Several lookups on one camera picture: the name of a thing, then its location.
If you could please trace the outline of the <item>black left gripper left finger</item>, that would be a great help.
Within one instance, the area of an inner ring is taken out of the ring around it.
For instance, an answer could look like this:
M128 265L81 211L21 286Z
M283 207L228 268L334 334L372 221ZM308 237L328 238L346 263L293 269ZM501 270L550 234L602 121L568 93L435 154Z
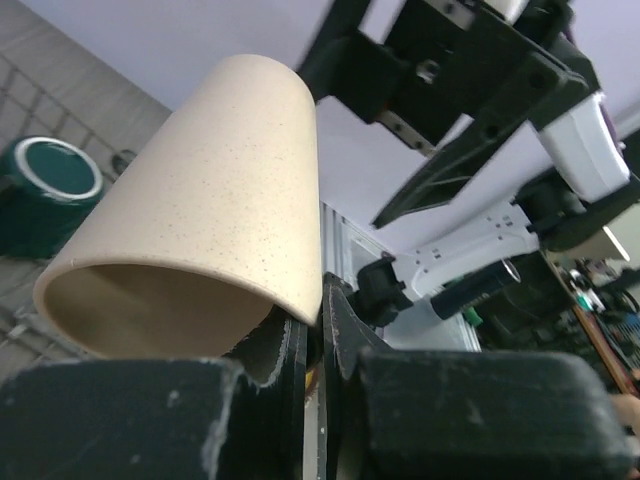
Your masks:
M5 479L298 479L306 329L272 318L228 357L93 360L1 387Z

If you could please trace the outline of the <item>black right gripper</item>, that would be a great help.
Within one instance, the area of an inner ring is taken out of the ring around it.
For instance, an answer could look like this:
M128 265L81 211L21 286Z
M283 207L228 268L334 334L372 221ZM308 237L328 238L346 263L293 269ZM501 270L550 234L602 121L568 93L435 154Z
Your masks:
M450 203L524 122L543 129L600 83L566 37L565 1L406 1L383 41L362 31L369 5L335 1L298 67L313 97L333 97L414 149L473 122L396 192L372 221Z

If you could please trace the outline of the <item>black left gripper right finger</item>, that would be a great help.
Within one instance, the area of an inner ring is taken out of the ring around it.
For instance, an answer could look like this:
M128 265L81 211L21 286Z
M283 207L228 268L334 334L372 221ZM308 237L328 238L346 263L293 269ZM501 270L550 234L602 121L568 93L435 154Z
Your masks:
M609 396L561 353L401 351L323 279L330 479L624 479Z

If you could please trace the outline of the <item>beige paper cup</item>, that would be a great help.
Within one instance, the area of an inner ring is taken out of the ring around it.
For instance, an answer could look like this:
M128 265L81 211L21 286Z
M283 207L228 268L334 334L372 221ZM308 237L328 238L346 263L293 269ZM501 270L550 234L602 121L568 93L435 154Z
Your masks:
M259 55L222 60L40 275L38 313L106 358L217 357L322 296L316 110Z

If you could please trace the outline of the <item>dark green mug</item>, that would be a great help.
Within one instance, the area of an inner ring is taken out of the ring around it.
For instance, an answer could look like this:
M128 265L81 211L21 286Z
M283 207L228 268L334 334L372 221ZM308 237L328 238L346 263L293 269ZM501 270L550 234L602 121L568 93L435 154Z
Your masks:
M1 254L54 257L105 192L103 174L83 150L26 136L1 153Z

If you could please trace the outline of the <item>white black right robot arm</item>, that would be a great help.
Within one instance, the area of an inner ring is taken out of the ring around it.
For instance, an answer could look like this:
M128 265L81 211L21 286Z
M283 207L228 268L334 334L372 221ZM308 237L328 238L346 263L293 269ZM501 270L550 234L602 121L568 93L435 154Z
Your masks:
M426 303L449 318L519 279L513 260L588 240L639 196L639 168L603 108L566 1L407 1L382 42L362 32L365 1L335 1L299 75L379 124L425 163L373 219L449 204L517 130L550 157L540 174L442 238L363 267L351 296L372 327Z

